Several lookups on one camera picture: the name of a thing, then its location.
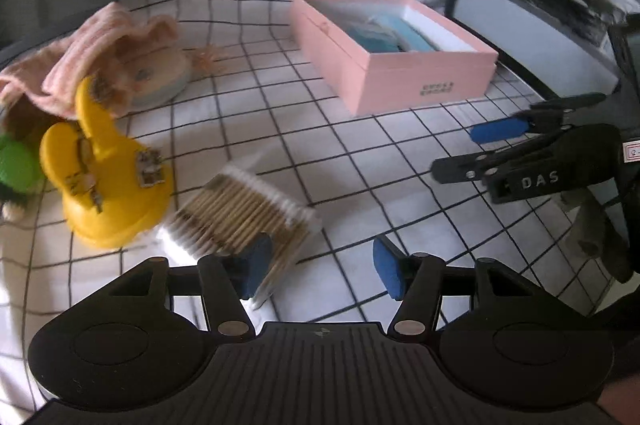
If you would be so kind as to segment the cotton swab pack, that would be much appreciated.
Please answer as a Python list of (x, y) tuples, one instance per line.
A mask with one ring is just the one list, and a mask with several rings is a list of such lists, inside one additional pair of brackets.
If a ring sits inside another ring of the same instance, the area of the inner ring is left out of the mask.
[(175, 259), (220, 258), (239, 297), (258, 309), (320, 229), (312, 208), (229, 163), (165, 220), (157, 239)]

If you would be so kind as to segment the blue face mask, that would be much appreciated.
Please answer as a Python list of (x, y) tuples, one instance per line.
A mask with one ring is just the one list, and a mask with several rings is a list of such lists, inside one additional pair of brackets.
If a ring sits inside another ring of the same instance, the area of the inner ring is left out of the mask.
[(379, 15), (374, 22), (395, 40), (402, 52), (436, 52), (436, 46), (399, 17)]

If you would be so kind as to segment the yellow rubber toy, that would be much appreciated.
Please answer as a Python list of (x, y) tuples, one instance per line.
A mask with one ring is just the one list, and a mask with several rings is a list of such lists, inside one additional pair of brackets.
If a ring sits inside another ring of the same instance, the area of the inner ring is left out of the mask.
[(156, 227), (174, 191), (162, 153), (116, 127), (103, 104), (107, 94), (104, 81), (84, 78), (75, 94), (77, 122), (52, 125), (39, 149), (67, 225), (93, 249), (120, 249)]

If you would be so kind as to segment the pink bow hair clip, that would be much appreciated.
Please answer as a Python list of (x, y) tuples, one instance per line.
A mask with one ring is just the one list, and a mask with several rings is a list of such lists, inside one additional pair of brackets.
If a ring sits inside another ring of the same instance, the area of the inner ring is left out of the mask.
[(228, 54), (224, 48), (208, 45), (200, 48), (186, 50), (193, 70), (194, 78), (206, 78), (226, 70), (224, 60)]

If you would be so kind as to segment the beige oval pouch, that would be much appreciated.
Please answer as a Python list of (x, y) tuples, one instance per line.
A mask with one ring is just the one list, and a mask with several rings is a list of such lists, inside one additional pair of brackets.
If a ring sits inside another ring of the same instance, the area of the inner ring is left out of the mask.
[(130, 110), (153, 109), (178, 96), (192, 80), (193, 67), (186, 53), (178, 47), (149, 52), (125, 63), (134, 80)]

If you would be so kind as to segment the pink striped towel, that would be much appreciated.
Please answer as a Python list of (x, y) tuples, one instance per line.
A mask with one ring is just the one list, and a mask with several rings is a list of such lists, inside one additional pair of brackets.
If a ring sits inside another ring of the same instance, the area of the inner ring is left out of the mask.
[(89, 17), (73, 34), (50, 43), (1, 71), (1, 105), (12, 108), (22, 97), (43, 112), (77, 118), (76, 90), (84, 78), (98, 74), (114, 92), (107, 109), (129, 112), (136, 91), (134, 74), (125, 64), (177, 43), (175, 18), (158, 15), (141, 22), (126, 7), (111, 2)]

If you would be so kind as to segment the blue tissue pack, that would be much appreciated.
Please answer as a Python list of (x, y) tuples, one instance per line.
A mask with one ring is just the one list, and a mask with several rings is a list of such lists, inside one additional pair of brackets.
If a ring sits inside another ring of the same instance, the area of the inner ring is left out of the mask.
[(352, 23), (346, 28), (347, 35), (370, 54), (390, 54), (401, 52), (398, 38), (373, 23)]

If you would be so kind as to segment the pink cardboard box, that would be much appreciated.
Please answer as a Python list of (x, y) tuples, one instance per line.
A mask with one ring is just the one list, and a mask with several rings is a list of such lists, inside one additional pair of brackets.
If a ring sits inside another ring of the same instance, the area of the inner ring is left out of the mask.
[(292, 0), (304, 56), (353, 115), (478, 98), (498, 54), (417, 0)]

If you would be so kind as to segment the green plush toy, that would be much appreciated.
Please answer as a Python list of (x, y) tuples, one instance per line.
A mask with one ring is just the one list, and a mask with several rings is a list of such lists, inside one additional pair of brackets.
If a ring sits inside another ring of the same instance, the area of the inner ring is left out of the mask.
[(0, 159), (1, 219), (17, 223), (42, 186), (43, 174), (34, 150), (9, 134), (1, 135)]

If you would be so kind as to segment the white black grid tablecloth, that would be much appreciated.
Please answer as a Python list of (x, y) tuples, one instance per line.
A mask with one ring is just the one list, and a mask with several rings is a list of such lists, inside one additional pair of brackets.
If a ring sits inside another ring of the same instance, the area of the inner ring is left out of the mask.
[[(425, 349), (386, 334), (398, 309), (376, 275), (378, 235), (449, 267), (504, 261), (563, 308), (593, 312), (611, 285), (600, 260), (565, 240), (570, 216), (549, 198), (492, 204), (480, 184), (439, 186), (431, 164), (472, 150), (475, 122), (533, 99), (507, 68), (486, 92), (431, 106), (350, 115), (285, 24), (290, 0), (123, 0), (138, 14), (176, 15), (191, 43), (227, 49), (224, 70), (118, 128), (165, 152), (178, 210), (218, 168), (256, 158), (260, 177), (321, 218), (318, 234), (262, 308), (255, 341), (210, 351), (216, 319), (198, 297), (198, 267), (146, 235), (94, 252), (68, 229), (46, 187), (22, 226), (1, 230), (1, 419), (75, 424), (41, 394), (26, 355), (37, 332), (67, 309), (100, 301), (178, 323), (198, 368), (172, 399), (103, 424), (498, 424), (503, 413), (454, 391)], [(427, 0), (435, 3), (438, 0)]]

